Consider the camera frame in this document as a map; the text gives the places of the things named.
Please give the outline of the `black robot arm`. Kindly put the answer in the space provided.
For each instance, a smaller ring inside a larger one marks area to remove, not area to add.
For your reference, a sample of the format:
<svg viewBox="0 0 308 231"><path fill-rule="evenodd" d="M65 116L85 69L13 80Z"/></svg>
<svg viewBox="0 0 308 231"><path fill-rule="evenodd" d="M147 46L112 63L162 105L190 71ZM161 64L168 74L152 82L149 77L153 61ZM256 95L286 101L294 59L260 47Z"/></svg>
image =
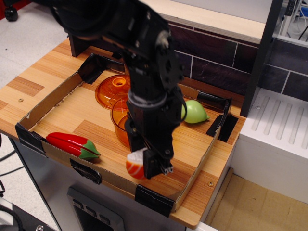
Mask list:
<svg viewBox="0 0 308 231"><path fill-rule="evenodd" d="M102 38L122 53L130 76L125 129L131 151L142 150L144 176L172 172L172 133L185 115L182 66L168 23L138 0L41 0L64 30Z"/></svg>

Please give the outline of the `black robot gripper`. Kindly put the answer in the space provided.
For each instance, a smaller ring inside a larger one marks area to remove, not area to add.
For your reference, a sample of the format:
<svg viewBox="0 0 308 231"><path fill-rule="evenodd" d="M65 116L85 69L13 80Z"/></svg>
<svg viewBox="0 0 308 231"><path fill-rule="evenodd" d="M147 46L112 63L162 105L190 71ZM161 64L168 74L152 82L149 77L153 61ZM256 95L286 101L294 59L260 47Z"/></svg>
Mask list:
<svg viewBox="0 0 308 231"><path fill-rule="evenodd" d="M143 169L147 179L173 172L172 133L182 122L184 104L181 93L166 93L157 101L128 94L125 130L131 152L147 148L143 151Z"/></svg>

